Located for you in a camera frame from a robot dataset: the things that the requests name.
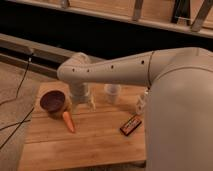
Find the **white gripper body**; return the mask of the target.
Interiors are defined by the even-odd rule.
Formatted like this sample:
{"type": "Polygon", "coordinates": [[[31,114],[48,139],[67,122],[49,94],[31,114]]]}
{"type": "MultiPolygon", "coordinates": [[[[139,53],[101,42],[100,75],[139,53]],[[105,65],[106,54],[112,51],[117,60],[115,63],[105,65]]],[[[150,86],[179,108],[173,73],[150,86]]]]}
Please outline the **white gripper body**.
{"type": "Polygon", "coordinates": [[[87,103],[90,100],[90,89],[87,83],[70,84],[70,98],[73,103],[87,103]]]}

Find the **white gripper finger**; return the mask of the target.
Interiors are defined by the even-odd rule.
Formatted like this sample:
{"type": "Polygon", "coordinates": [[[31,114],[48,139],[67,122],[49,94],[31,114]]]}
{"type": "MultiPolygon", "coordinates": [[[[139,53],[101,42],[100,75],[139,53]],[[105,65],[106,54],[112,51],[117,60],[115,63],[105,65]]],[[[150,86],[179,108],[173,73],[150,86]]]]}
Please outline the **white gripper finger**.
{"type": "Polygon", "coordinates": [[[94,101],[93,98],[88,100],[87,106],[90,108],[90,110],[95,110],[96,109],[95,101],[94,101]]]}
{"type": "Polygon", "coordinates": [[[79,103],[76,101],[72,101],[71,102],[71,112],[72,113],[76,113],[77,107],[78,107],[79,103]]]}

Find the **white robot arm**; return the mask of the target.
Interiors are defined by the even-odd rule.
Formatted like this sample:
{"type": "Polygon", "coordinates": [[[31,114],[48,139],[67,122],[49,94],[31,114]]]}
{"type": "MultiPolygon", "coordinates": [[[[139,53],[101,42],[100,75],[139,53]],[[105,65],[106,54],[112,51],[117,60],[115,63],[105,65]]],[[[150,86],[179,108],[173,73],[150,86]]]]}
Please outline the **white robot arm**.
{"type": "Polygon", "coordinates": [[[77,53],[57,69],[77,101],[84,84],[148,89],[144,116],[147,171],[213,171],[213,52],[153,50],[97,63],[77,53]]]}

